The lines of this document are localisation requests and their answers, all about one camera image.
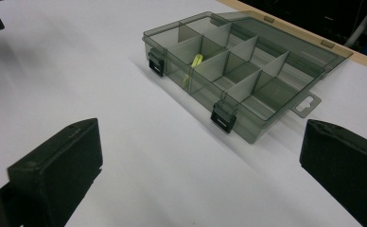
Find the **plastic organizer box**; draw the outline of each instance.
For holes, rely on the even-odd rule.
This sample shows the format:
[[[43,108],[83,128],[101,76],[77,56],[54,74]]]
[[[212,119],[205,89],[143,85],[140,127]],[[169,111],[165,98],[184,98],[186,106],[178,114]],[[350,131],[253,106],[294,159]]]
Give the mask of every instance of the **plastic organizer box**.
[[[205,12],[144,32],[149,67],[211,112],[222,130],[254,143],[287,110],[306,117],[320,99],[309,92],[352,52],[312,44],[245,11]],[[310,107],[296,107],[308,96]]]

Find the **black latch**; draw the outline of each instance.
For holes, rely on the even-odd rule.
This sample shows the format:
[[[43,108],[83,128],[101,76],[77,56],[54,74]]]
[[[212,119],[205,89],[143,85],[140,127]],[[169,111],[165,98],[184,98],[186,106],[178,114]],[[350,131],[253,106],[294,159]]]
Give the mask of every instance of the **black latch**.
[[[149,51],[149,67],[152,69],[158,76],[162,77],[164,73],[164,58],[163,55],[152,48]]]
[[[213,105],[213,112],[210,117],[222,130],[230,133],[236,122],[236,109],[224,100]]]

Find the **white surface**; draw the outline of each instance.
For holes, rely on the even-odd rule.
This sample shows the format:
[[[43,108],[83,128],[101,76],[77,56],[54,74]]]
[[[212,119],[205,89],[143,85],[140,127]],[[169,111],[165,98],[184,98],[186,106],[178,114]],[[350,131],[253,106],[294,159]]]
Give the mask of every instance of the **white surface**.
[[[5,1],[0,15],[0,186],[7,167],[66,125],[97,117],[104,156],[67,226],[359,226],[299,164],[306,119],[254,145],[148,68],[143,32],[211,0]],[[367,68],[347,61],[308,117],[367,138]]]

